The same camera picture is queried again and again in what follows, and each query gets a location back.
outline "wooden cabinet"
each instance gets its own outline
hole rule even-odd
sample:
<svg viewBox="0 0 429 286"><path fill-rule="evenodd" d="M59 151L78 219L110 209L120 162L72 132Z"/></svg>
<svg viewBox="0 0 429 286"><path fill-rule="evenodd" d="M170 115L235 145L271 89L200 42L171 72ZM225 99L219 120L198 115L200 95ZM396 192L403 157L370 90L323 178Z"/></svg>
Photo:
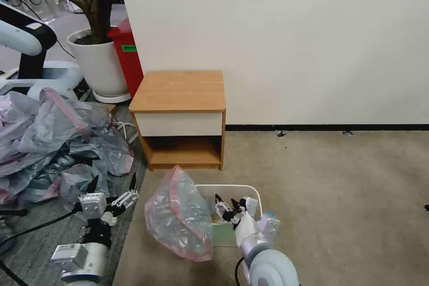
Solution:
<svg viewBox="0 0 429 286"><path fill-rule="evenodd" d="M221 71L150 71L130 104L149 170L223 169Z"/></svg>

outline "green label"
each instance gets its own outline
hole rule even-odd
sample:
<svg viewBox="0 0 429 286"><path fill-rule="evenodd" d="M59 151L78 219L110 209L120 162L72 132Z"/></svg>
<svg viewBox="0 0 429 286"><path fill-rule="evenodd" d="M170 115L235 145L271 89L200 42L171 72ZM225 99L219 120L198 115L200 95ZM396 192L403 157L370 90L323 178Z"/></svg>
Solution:
<svg viewBox="0 0 429 286"><path fill-rule="evenodd" d="M137 52L135 45L121 45L123 52Z"/></svg>

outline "open shelf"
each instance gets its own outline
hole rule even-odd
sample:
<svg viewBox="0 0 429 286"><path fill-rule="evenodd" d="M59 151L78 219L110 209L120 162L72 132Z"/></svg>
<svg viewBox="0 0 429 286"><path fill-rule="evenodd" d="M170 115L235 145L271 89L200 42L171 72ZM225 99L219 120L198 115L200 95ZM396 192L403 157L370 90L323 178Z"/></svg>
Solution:
<svg viewBox="0 0 429 286"><path fill-rule="evenodd" d="M154 169L221 167L222 136L151 136L142 143Z"/></svg>

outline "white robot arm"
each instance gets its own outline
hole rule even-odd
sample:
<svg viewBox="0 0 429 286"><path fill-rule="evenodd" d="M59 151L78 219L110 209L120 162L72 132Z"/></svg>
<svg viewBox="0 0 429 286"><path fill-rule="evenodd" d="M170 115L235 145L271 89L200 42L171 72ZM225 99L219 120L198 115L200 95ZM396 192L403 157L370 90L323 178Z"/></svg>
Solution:
<svg viewBox="0 0 429 286"><path fill-rule="evenodd" d="M290 259L271 249L280 221L272 214L253 220L254 209L248 211L251 198L232 200L234 209L216 195L216 212L232 223L236 243L243 254L244 275L250 286L299 286L296 269Z"/></svg>

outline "white flower pot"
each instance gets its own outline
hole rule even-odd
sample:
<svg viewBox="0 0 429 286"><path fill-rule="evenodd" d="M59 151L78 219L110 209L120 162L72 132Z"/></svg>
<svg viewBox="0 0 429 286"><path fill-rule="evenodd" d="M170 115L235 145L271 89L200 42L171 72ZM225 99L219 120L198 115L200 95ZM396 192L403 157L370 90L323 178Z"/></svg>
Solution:
<svg viewBox="0 0 429 286"><path fill-rule="evenodd" d="M113 42L100 45L78 45L76 39L88 36L90 29L75 32L67 43L97 100L118 103L130 99L128 88Z"/></svg>

